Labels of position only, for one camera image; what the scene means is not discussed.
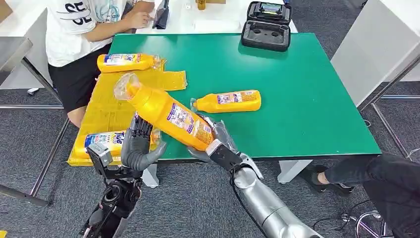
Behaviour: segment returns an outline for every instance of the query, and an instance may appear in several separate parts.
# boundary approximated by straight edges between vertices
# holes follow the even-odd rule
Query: yellow plastic bag
[[[145,85],[165,91],[183,90],[187,87],[185,71],[165,72],[164,63],[159,69],[133,71]],[[113,88],[120,77],[127,72],[102,73],[93,90],[91,100],[87,106],[76,141],[86,134],[126,130],[134,115],[134,108],[127,101],[116,100]],[[150,149],[156,147],[151,142]],[[71,166],[92,166],[92,161],[86,158],[77,158],[72,149],[67,160]],[[111,165],[120,165],[120,157],[114,157]]]

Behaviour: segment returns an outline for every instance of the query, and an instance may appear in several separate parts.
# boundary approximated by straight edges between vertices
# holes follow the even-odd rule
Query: person
[[[348,195],[351,183],[363,183],[366,193],[397,238],[420,237],[420,164],[390,154],[344,159],[327,168],[315,165],[300,176],[312,188]]]
[[[154,0],[49,0],[48,70],[70,121],[80,127],[96,79],[97,58],[117,33],[146,27]]]

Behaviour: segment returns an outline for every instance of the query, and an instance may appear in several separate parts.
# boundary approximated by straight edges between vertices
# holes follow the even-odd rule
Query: metal table frame
[[[379,106],[376,104],[376,102],[379,99],[387,99],[387,100],[393,100],[393,99],[403,99],[403,100],[418,100],[420,99],[420,95],[385,95],[386,91],[388,91],[389,88],[391,88],[394,84],[401,81],[413,68],[415,68],[420,63],[420,55],[417,56],[413,61],[411,61],[401,73],[399,73],[394,79],[392,79],[379,93],[377,93],[366,105],[360,109],[360,112],[362,112],[366,107],[369,105],[373,107],[376,114],[381,119],[382,123],[385,125],[385,128],[387,131],[391,134],[392,139],[394,140],[395,144],[397,145],[398,149],[401,151],[401,153],[408,159],[412,160],[411,154],[407,152],[406,148],[401,143],[400,139],[398,138],[395,131],[392,129],[391,125],[386,120],[385,116],[382,114],[381,110],[379,109]]]
[[[24,37],[15,37],[19,38],[16,40],[22,40]],[[53,89],[53,87],[48,83],[48,81],[42,76],[42,74],[34,67],[34,65],[26,58],[26,54],[29,52],[29,50],[32,47],[32,42],[24,38],[21,45],[18,47],[16,52],[5,62],[5,64],[0,65],[0,73],[4,75],[3,78],[0,78],[0,84],[2,84],[7,76],[10,75],[12,70],[15,68],[16,65],[21,62],[28,70],[31,72],[31,74],[50,92],[52,93],[55,98],[57,98],[58,101],[61,102],[57,92]],[[62,105],[0,105],[0,109],[63,109]],[[57,138],[55,139],[54,145],[52,146],[52,149],[50,151],[50,154],[48,154],[47,160],[44,163],[44,166],[41,169],[41,172],[35,181],[34,186],[32,187],[32,190],[29,194],[18,191],[14,188],[10,188],[4,185],[0,184],[0,193],[21,199],[23,201],[35,204],[37,206],[45,207],[49,204],[48,201],[45,201],[43,199],[37,198],[37,194],[39,191],[39,188],[44,181],[45,175],[50,168],[51,162],[53,161],[53,158],[57,152],[58,146],[60,145],[60,142],[64,136],[64,133],[67,129],[67,126],[69,124],[69,119],[67,118],[58,133]]]

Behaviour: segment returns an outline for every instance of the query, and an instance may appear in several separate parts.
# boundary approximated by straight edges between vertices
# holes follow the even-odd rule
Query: black shorts
[[[67,112],[88,104],[96,85],[95,78],[101,73],[97,66],[98,56],[108,54],[110,47],[108,44],[62,67],[48,64],[52,83]]]

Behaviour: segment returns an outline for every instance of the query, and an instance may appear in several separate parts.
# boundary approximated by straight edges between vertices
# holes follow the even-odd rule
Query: bottle label
[[[140,62],[140,54],[113,54],[106,55],[104,64],[106,65],[128,65]]]
[[[241,102],[253,101],[256,99],[257,99],[257,96],[255,95],[255,90],[234,92],[234,93],[224,93],[224,94],[219,94],[217,96],[217,102],[219,104],[241,103]]]
[[[199,139],[207,145],[213,141],[213,133],[211,128],[200,120],[196,122],[193,135],[195,138]]]
[[[91,144],[100,142],[109,150],[121,149],[122,142],[124,141],[124,134],[124,131],[89,134],[86,136],[85,148]]]
[[[175,124],[177,127],[185,129],[189,134],[193,132],[193,116],[191,113],[187,112],[175,103],[172,103],[171,111],[169,112],[169,115],[166,119]]]
[[[175,103],[172,103],[166,119],[205,144],[210,144],[213,140],[213,133],[208,125],[200,120],[194,123],[193,115]]]

